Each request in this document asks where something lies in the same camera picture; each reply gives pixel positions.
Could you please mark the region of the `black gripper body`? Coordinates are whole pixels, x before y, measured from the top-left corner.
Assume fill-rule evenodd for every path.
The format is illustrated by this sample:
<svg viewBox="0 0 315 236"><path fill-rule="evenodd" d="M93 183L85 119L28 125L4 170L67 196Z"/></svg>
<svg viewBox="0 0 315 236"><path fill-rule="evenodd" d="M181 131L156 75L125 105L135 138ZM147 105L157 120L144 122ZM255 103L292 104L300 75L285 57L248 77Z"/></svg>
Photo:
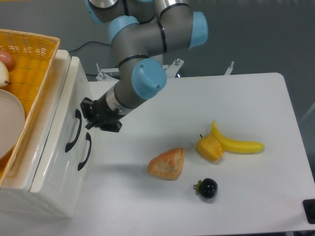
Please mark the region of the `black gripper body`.
<svg viewBox="0 0 315 236"><path fill-rule="evenodd" d="M119 132L122 124L119 109L110 108L106 100L107 93L94 101L95 119L99 120L99 129L102 131Z"/></svg>

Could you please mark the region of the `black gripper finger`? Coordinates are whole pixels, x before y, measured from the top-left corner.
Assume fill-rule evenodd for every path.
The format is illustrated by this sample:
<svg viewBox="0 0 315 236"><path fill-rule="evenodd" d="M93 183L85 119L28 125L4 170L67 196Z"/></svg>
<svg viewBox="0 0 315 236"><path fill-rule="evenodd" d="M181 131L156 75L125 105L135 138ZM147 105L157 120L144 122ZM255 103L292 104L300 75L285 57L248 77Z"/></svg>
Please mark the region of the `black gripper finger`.
<svg viewBox="0 0 315 236"><path fill-rule="evenodd" d="M99 120L98 119L87 119L87 124L85 128L90 130L91 128L99 128Z"/></svg>
<svg viewBox="0 0 315 236"><path fill-rule="evenodd" d="M80 103L83 116L86 120L95 119L94 101L85 97Z"/></svg>

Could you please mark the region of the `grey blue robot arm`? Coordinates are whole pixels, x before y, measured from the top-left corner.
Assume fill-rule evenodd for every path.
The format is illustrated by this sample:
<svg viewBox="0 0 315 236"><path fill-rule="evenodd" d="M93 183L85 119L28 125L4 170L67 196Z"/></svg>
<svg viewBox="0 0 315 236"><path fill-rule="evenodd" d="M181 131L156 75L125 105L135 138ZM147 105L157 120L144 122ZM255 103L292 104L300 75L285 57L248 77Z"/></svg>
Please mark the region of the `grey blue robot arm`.
<svg viewBox="0 0 315 236"><path fill-rule="evenodd" d="M97 100L81 102L87 129L118 132L121 118L153 98L167 80L154 57L204 44L205 15L186 0L88 0L91 19L108 23L120 80Z"/></svg>

